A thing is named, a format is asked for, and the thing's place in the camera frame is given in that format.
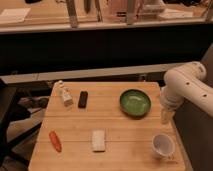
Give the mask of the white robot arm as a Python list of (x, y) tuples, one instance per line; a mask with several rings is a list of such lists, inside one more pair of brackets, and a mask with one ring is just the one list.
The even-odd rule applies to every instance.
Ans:
[(206, 75), (205, 66), (196, 61), (169, 69), (164, 74), (165, 86), (159, 95), (162, 124), (170, 122), (185, 99), (213, 117), (213, 88), (204, 83)]

